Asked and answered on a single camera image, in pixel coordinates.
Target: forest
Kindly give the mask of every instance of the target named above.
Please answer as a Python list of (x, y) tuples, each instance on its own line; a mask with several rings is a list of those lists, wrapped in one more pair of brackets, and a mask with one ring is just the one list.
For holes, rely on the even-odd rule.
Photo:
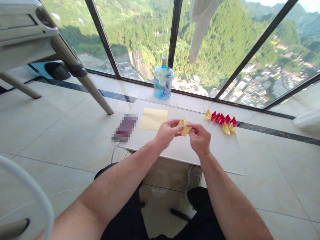
[[(54, 20), (78, 54), (107, 59), (84, 0), (42, 2), (50, 13), (59, 15), (60, 20)], [(115, 59), (139, 52), (152, 73), (161, 64), (162, 56), (169, 52), (173, 0), (96, 0), (95, 3)], [(198, 75), (208, 92), (214, 87), (220, 89), (273, 20), (274, 14), (266, 12), (264, 6), (257, 13), (251, 5), (240, 0), (222, 0), (211, 19), (197, 61), (190, 64), (188, 56), (195, 23), (189, 17), (190, 2), (183, 1), (173, 65), (175, 76), (192, 80), (192, 75)], [(319, 66), (320, 42), (300, 35), (297, 28), (296, 21), (285, 18), (251, 61), (258, 62), (261, 68), (268, 63), (299, 71), (296, 62), (280, 56), (283, 52), (276, 52), (276, 41)]]

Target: tile floor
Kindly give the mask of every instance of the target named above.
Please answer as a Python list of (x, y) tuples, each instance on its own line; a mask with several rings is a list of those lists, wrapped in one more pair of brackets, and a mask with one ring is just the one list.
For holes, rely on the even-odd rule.
[[(99, 89), (158, 102), (153, 89), (92, 75)], [(77, 79), (68, 82), (80, 84)], [(95, 173), (111, 163), (111, 133), (132, 103), (106, 98), (115, 114), (108, 116), (84, 92), (40, 82), (28, 85), (41, 93), (32, 100), (20, 91), (0, 95), (0, 154), (26, 169), (46, 194), (87, 187)], [(204, 113), (209, 108), (235, 115), (238, 121), (313, 137), (289, 119), (240, 109), (173, 93), (162, 104)], [(247, 176), (229, 174), (257, 209), (275, 239), (320, 239), (320, 146), (238, 128), (238, 142), (248, 169)], [(117, 148), (113, 161), (129, 156)], [(186, 224), (170, 214), (175, 208), (189, 216), (195, 211), (185, 204), (187, 165), (159, 159), (145, 178), (140, 193), (150, 237), (173, 237)], [(83, 189), (49, 197), (59, 215)], [(10, 174), (0, 169), (0, 218), (33, 201), (33, 197)], [(32, 239), (43, 228), (37, 203), (0, 220), (0, 225), (29, 217), (32, 222), (19, 239)]]

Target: red origami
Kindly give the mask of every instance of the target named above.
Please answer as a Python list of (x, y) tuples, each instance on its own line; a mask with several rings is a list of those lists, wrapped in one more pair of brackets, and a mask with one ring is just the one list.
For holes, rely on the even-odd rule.
[(232, 122), (232, 120), (231, 120), (231, 118), (230, 118), (230, 116), (229, 116), (229, 114), (226, 116), (226, 123), (227, 124), (229, 124), (229, 123), (231, 123)]
[(220, 123), (220, 122), (221, 122), (220, 113), (218, 113), (217, 116), (216, 116), (216, 122), (217, 122), (217, 123)]
[(236, 120), (236, 117), (233, 117), (232, 123), (233, 123), (233, 126), (234, 126), (234, 127), (237, 127), (237, 126), (238, 126), (238, 122), (237, 122), (237, 120)]
[(215, 120), (217, 118), (216, 111), (211, 114), (211, 121)]
[(221, 113), (221, 124), (224, 124), (226, 122), (226, 118), (224, 117), (224, 115)]

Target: glass pane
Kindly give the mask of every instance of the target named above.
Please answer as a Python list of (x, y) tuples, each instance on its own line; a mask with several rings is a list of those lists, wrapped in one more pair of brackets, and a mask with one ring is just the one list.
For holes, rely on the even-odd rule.
[(174, 0), (95, 0), (119, 73), (153, 83), (169, 54)]
[[(183, 1), (173, 70), (173, 88), (215, 97), (230, 75), (248, 54), (259, 36), (268, 27), (277, 8), (266, 7), (259, 2), (223, 0), (217, 10), (199, 19), (199, 29), (205, 19), (210, 20), (203, 34), (195, 32), (196, 22), (190, 18), (191, 1)], [(190, 64), (189, 52), (192, 40), (204, 37), (196, 61)]]
[(86, 68), (114, 74), (84, 0), (41, 0)]
[(305, 112), (320, 109), (319, 92), (320, 81), (289, 97), (270, 111), (298, 117)]
[(314, 11), (318, 10), (314, 2), (299, 1), (220, 99), (264, 108), (316, 75), (320, 70), (320, 14)]

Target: window frame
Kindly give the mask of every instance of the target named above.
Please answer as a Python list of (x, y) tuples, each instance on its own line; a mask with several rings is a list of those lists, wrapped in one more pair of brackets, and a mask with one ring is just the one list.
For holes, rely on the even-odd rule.
[[(174, 64), (174, 54), (175, 54), (175, 48), (176, 48), (176, 43), (177, 43), (177, 38), (178, 38), (178, 30), (179, 30), (182, 1), (183, 0), (174, 0), (174, 6), (173, 6), (173, 18), (172, 18), (172, 25), (171, 25), (170, 48), (169, 48), (169, 57), (168, 57), (168, 66), (171, 68), (173, 68), (173, 64)], [(186, 91), (182, 91), (182, 90), (177, 90), (177, 89), (171, 89), (171, 91), (174, 93), (180, 93), (180, 94), (184, 94), (187, 96), (192, 96), (192, 97), (201, 98), (201, 99), (205, 99), (205, 100), (209, 100), (209, 101), (213, 101), (213, 102), (223, 103), (223, 104), (227, 104), (227, 105), (231, 105), (231, 106), (235, 106), (235, 107), (239, 107), (239, 108), (244, 108), (244, 109), (249, 109), (249, 110), (253, 110), (253, 111), (257, 111), (257, 112), (263, 112), (266, 114), (271, 114), (271, 115), (275, 115), (275, 116), (279, 116), (279, 117), (294, 119), (295, 117), (293, 117), (293, 116), (289, 116), (289, 115), (281, 114), (281, 113), (277, 113), (277, 112), (272, 112), (272, 111), (269, 111), (269, 109), (271, 109), (272, 107), (283, 102), (284, 100), (286, 100), (287, 98), (296, 94), (297, 92), (301, 91), (302, 89), (306, 88), (307, 86), (320, 80), (320, 73), (313, 76), (312, 78), (308, 79), (307, 81), (300, 84), (299, 86), (293, 88), (291, 91), (287, 92), (286, 94), (284, 94), (280, 98), (276, 99), (275, 101), (273, 101), (272, 103), (270, 103), (269, 105), (264, 107), (263, 109), (229, 102), (226, 100), (219, 99), (219, 97), (224, 93), (224, 91), (228, 88), (228, 86), (232, 83), (232, 81), (238, 76), (238, 74), (241, 72), (241, 70), (249, 63), (251, 58), (260, 49), (262, 44), (267, 40), (267, 38), (272, 34), (272, 32), (276, 29), (276, 27), (281, 23), (281, 21), (285, 18), (285, 16), (290, 12), (290, 10), (294, 7), (294, 5), (298, 1), (299, 0), (288, 0), (285, 3), (283, 8), (275, 16), (273, 21), (270, 23), (270, 25), (267, 27), (267, 29), (263, 32), (263, 34), (257, 40), (255, 45), (251, 48), (250, 52), (243, 59), (243, 61), (239, 64), (237, 69), (233, 72), (233, 74), (230, 76), (230, 78), (227, 80), (227, 82), (223, 85), (223, 87), (221, 88), (219, 93), (214, 98), (208, 97), (208, 96), (202, 96), (202, 95), (198, 95), (195, 93), (190, 93), (190, 92), (186, 92)], [(87, 7), (89, 9), (89, 12), (90, 12), (91, 17), (93, 19), (93, 22), (96, 26), (96, 29), (97, 29), (98, 34), (100, 36), (101, 42), (104, 46), (104, 49), (107, 53), (109, 60), (110, 60), (110, 63), (111, 63), (111, 66), (113, 68), (115, 75), (86, 68), (87, 71), (90, 73), (94, 73), (94, 74), (98, 74), (98, 75), (102, 75), (102, 76), (106, 76), (106, 77), (111, 77), (111, 78), (115, 78), (115, 79), (122, 80), (122, 81), (127, 81), (127, 82), (137, 83), (137, 84), (141, 84), (141, 85), (148, 86), (148, 87), (153, 87), (152, 83), (143, 82), (143, 81), (134, 80), (131, 78), (120, 76), (119, 70), (117, 68), (115, 59), (113, 57), (113, 54), (112, 54), (112, 51), (111, 51), (111, 48), (110, 48), (110, 45), (109, 45), (109, 42), (108, 42), (108, 39), (106, 36), (106, 33), (105, 33), (104, 28), (102, 26), (102, 22), (100, 20), (99, 13), (96, 9), (94, 0), (85, 0), (85, 2), (87, 4)]]

